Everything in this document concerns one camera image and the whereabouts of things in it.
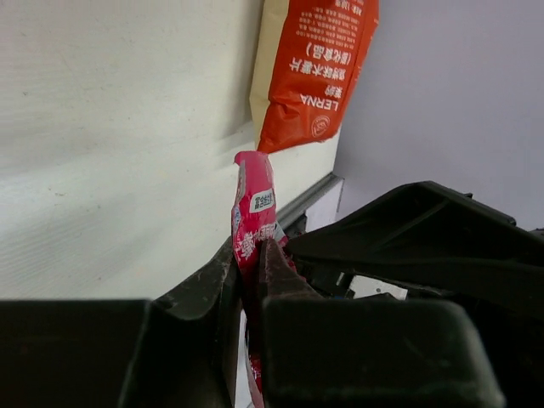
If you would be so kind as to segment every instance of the red plastic packet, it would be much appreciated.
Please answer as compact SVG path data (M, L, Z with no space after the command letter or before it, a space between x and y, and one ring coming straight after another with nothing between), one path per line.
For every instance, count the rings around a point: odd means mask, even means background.
M336 134L377 25L378 0L265 0L250 95L260 151Z
M258 300L259 249L263 241L274 238L281 246L286 235L276 221L274 174L268 155L242 151L235 156L240 166L235 205L231 213L232 245L241 271L242 302L247 316L246 367L253 404L264 406L261 395L261 365Z

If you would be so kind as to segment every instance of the plastic wrapper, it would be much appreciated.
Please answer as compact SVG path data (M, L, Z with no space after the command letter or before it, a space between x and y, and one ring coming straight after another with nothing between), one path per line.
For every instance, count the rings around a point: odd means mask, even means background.
M265 0L250 105L258 150L334 136L378 24L378 0Z
M268 155L242 151L235 156L240 166L235 205L231 213L232 245L241 271L246 311L246 367L249 389L255 407L262 407L260 362L260 302L258 300L258 261L263 241L274 238L283 247L287 237L275 214L274 174Z

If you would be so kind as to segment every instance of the orange snack bag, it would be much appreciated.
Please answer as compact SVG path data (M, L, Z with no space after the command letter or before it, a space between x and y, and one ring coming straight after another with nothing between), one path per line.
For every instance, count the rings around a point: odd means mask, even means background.
M265 0L250 105L258 150L340 127L378 24L378 0Z

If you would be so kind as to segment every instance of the white surface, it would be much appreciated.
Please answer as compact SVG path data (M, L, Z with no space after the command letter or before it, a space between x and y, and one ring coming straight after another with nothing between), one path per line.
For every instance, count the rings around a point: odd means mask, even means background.
M306 232L318 230L336 221L342 186L343 180L338 180L334 187L306 210Z
M0 0L1 298L156 297L214 254L259 21L254 0ZM279 207L336 144L272 156Z
M369 296L390 293L399 300L405 300L408 291L402 287L391 285L379 279L372 279L367 276L354 276L349 289L355 292L354 299L367 298Z
M247 408L252 403L247 385L246 368L246 313L240 314L240 334L238 336L238 368L236 371L236 401L235 408Z
M544 226L544 2L380 4L338 148L341 214L432 179Z

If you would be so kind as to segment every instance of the metal edge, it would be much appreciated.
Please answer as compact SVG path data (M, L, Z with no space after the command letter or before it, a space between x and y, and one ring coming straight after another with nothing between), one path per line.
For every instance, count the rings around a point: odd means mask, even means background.
M308 208L315 204L322 196L329 192L338 183L342 183L343 179L333 173L328 173L320 181L312 185L301 195L284 206L277 213L277 220L281 228L285 229L294 223Z

